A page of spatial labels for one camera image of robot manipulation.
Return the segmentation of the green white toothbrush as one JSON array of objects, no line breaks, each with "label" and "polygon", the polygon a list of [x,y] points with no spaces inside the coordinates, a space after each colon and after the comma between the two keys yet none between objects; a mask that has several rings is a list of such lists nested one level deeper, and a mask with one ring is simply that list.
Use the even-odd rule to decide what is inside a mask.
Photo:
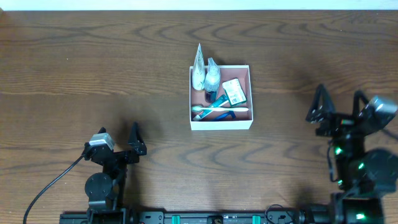
[{"label": "green white toothbrush", "polygon": [[249,109],[245,108],[245,107],[224,108],[224,107],[202,107],[200,105],[196,105],[196,106],[192,106],[192,108],[191,108],[192,112],[200,112],[200,111],[205,111],[205,110],[217,111],[217,112],[222,112],[222,111],[247,112],[247,111],[249,111]]}]

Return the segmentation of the teal toothpaste tube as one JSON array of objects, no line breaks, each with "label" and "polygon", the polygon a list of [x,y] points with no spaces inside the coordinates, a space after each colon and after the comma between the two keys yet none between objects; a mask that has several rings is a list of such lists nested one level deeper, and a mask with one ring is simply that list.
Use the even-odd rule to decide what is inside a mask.
[{"label": "teal toothpaste tube", "polygon": [[[228,102],[228,97],[226,95],[221,95],[214,103],[212,103],[209,107],[214,108],[214,107],[221,107]],[[207,117],[210,113],[212,113],[212,110],[203,110],[199,112],[194,118],[193,121],[200,121],[203,118]]]}]

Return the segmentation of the green white soap packet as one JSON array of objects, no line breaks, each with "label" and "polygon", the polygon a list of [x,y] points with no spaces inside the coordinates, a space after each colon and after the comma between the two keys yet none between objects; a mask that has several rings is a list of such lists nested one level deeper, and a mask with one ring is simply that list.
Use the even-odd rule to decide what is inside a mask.
[{"label": "green white soap packet", "polygon": [[243,92],[238,78],[223,82],[222,87],[231,106],[237,106],[247,102],[246,95]]}]

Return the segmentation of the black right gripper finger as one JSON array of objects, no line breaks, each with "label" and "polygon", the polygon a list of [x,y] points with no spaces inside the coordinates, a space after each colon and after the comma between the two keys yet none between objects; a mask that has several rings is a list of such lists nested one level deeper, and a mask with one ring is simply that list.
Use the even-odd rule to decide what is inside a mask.
[{"label": "black right gripper finger", "polygon": [[334,113],[335,106],[328,90],[323,84],[319,84],[305,120],[309,123],[320,123],[331,119]]},{"label": "black right gripper finger", "polygon": [[353,113],[352,115],[354,116],[359,116],[359,106],[360,106],[360,101],[362,101],[365,105],[369,103],[369,100],[365,93],[361,90],[357,90],[354,93],[354,98],[353,98]]}]

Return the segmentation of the white lotion tube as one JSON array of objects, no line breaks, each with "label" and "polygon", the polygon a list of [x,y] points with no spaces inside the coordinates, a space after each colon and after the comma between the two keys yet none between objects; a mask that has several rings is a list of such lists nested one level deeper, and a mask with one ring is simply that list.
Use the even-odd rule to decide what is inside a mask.
[{"label": "white lotion tube", "polygon": [[202,91],[204,89],[205,77],[206,72],[203,52],[201,50],[201,44],[198,44],[197,53],[192,69],[192,87],[195,90]]}]

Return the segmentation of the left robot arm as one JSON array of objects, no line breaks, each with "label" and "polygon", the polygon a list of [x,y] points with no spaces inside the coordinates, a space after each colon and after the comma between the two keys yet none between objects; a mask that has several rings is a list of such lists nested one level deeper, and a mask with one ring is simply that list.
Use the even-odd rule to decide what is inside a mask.
[{"label": "left robot arm", "polygon": [[137,223],[136,214],[123,205],[127,166],[139,162],[147,152],[138,132],[137,124],[131,128],[128,151],[114,151],[115,142],[105,128],[85,143],[82,156],[86,161],[102,167],[91,175],[85,184],[88,196],[87,223]]}]

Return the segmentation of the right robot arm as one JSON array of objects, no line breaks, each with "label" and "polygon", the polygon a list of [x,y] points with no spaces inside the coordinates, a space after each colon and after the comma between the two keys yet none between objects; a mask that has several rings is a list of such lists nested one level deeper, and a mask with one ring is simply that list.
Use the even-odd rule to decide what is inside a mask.
[{"label": "right robot arm", "polygon": [[306,115],[309,123],[319,123],[317,136],[329,137],[330,180],[341,190],[331,195],[328,205],[284,208],[273,204],[265,212],[252,213],[163,213],[129,212],[123,223],[228,224],[228,223],[383,223],[381,199],[397,190],[397,156],[386,149],[366,151],[366,136],[383,131],[397,114],[397,103],[380,96],[367,99],[358,90],[353,111],[337,113],[323,85],[318,85]]}]

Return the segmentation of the blue disposable razor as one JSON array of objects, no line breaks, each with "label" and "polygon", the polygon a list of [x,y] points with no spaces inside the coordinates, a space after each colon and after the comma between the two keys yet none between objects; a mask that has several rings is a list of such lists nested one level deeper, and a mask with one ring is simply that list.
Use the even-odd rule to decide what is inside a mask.
[{"label": "blue disposable razor", "polygon": [[226,113],[223,113],[223,114],[217,116],[216,118],[212,119],[212,121],[226,121],[226,120],[235,119],[235,118],[236,118],[235,113],[233,111],[229,111],[229,112],[226,112]]}]

